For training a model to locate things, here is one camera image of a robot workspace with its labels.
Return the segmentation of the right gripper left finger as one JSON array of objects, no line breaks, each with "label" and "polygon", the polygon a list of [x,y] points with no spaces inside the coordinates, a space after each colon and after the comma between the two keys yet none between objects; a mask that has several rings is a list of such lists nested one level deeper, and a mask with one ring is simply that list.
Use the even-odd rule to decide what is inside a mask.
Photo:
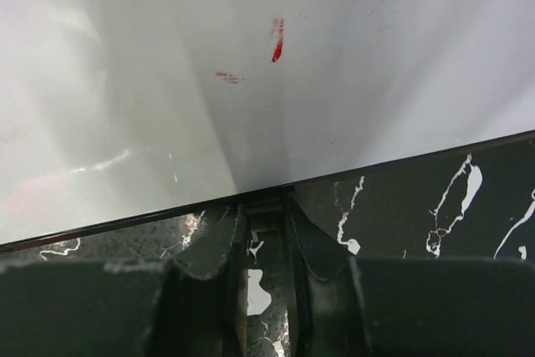
[{"label": "right gripper left finger", "polygon": [[175,258],[1,266],[4,356],[240,356],[245,223],[229,207]]}]

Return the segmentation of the white whiteboard black frame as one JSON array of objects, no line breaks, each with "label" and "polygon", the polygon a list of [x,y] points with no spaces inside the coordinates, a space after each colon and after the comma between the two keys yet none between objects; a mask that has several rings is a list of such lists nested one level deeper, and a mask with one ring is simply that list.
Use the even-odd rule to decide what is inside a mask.
[{"label": "white whiteboard black frame", "polygon": [[13,245],[534,128],[534,0],[1,0]]}]

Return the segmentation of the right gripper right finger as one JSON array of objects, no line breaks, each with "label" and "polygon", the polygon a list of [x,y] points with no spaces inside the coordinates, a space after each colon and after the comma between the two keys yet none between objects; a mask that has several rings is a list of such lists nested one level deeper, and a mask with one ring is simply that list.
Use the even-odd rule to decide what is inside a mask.
[{"label": "right gripper right finger", "polygon": [[359,258],[283,203],[294,356],[531,356],[534,266]]}]

